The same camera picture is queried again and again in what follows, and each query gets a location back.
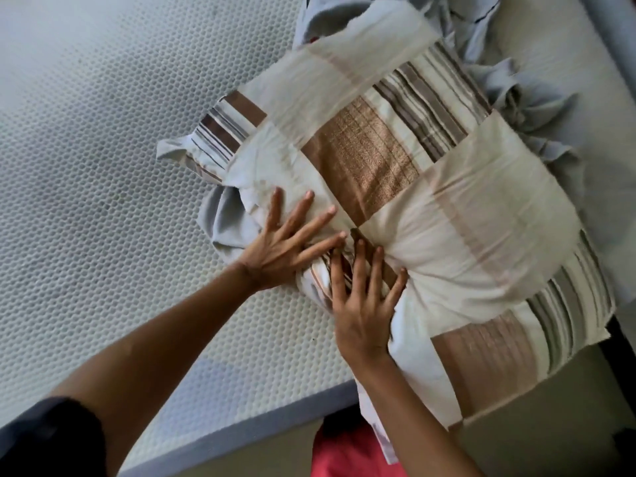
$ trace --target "pillowcase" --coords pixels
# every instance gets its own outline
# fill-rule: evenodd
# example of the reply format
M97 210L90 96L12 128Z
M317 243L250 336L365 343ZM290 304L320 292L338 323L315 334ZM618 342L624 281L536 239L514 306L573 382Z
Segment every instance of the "pillowcase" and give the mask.
M445 427L527 392L607 335L612 293L576 210L409 3L376 0L289 52L159 156L238 188L259 227L276 186L285 215L313 190L308 217L339 208L317 239L350 234L345 271L355 240L369 261L384 246L385 292L409 271L389 352ZM330 309L328 256L298 286Z

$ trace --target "crumpled fabric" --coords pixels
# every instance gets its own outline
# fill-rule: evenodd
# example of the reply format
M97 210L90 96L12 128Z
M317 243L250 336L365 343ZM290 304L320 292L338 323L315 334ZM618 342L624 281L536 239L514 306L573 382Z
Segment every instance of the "crumpled fabric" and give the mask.
M296 25L294 47L344 29L374 0L309 0ZM453 47L489 102L515 129L528 148L545 162L575 207L583 200L584 164L568 145L548 140L541 132L570 105L563 94L527 72L518 72L511 58L502 60L489 31L502 0L406 0ZM198 224L227 263L258 236L259 227L245 212L239 191L217 186L203 200Z

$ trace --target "forearm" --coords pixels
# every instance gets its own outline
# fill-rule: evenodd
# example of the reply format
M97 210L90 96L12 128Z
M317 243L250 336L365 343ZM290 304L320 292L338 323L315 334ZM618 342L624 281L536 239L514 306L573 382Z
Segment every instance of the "forearm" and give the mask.
M420 401L390 357L356 372L356 377L409 477L483 475Z
M114 475L132 445L212 337L254 288L230 266L195 294L111 344L52 394L68 396L102 423Z

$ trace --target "dark sleeve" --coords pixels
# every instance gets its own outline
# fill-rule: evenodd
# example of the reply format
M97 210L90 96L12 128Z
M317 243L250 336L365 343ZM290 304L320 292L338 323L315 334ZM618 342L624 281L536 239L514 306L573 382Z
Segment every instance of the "dark sleeve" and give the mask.
M106 475L106 442L91 411L69 398L43 400L0 429L0 475Z

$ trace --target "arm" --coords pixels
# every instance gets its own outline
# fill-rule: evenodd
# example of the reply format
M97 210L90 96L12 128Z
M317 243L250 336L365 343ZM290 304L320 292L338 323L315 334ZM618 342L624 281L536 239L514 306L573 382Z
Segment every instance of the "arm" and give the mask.
M391 318L406 286L407 275L402 269L397 282L382 300L383 258L382 248L378 248L373 255L366 290L364 242L359 241L352 292L347 297L340 252L334 251L331 283L338 348L368 393L409 476L482 476L472 459L413 392L389 355Z
M342 243L338 234L305 244L335 208L304 224L313 202L308 192L279 227L282 192L272 196L265 228L240 259L195 294L111 344L75 370L52 392L73 398L101 421L108 475L115 475L146 426L187 370L234 311L256 291L293 278L294 272Z

